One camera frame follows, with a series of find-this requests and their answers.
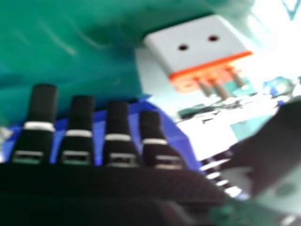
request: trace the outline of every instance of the orange plastic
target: orange plastic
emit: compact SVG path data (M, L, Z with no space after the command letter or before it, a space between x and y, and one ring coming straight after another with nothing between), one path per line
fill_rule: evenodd
M207 64L198 65L180 72L171 74L169 77L171 83L179 92L190 93L200 90L198 81L208 81L210 84L219 80L220 82L229 82L233 78L233 71L241 71L242 69L236 65L240 59L251 56L253 52L247 51L240 54L232 55L223 59L209 62Z

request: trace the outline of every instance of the blue container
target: blue container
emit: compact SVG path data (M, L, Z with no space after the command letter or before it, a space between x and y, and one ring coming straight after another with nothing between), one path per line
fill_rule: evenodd
M160 109L150 104L145 100L140 100L137 103L130 105L129 113L129 123L132 133L133 141L135 142L138 150L142 151L142 146L140 143L140 133L139 133L139 112L143 110L153 110L157 111L161 115L163 130L169 144L177 149L187 164L192 170L199 170L200 163L197 161L196 156L192 150L190 141L188 137L174 124L174 122ZM95 143L95 164L97 166L102 164L102 146L103 138L105 134L105 119L106 119L106 110L98 111L94 114L94 143ZM50 162L55 163L56 156L58 154L58 147L61 143L61 140L64 136L65 129L67 126L67 119L58 120L55 124L56 132L54 136L53 149L51 153ZM22 127L13 127L10 128L15 132L15 135L3 144L3 150L5 159L11 154L14 141L21 132Z

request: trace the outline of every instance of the orange stripe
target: orange stripe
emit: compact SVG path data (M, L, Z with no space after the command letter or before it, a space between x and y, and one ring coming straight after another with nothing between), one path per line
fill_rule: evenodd
M186 79L186 78L191 79L191 78L195 77L195 73L199 73L200 71L202 71L204 69L209 69L212 67L220 66L222 64L226 64L231 61L235 61L240 58L250 56L252 54L253 54L253 52L246 51L246 52L235 54L235 55L232 55L232 56L220 59L220 60L212 61L212 62L203 64L203 65L198 65L198 66L195 66L195 67L192 67L189 69L185 69L180 72L173 73L170 75L169 79L171 82L175 82L175 83L177 83L176 80L178 80L178 79Z

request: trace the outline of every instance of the green mat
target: green mat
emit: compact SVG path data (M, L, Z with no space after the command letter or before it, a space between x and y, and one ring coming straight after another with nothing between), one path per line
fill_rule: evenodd
M140 96L135 47L141 37L223 6L243 12L230 0L1 1L0 124L24 120L36 83L59 87L60 117L73 95L95 96L98 108Z

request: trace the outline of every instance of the power plug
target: power plug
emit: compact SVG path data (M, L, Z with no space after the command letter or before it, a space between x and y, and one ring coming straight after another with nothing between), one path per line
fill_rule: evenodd
M242 35L225 19L211 15L149 33L145 45L158 59L170 81L180 92L200 90L199 81L238 78L241 61L252 55Z

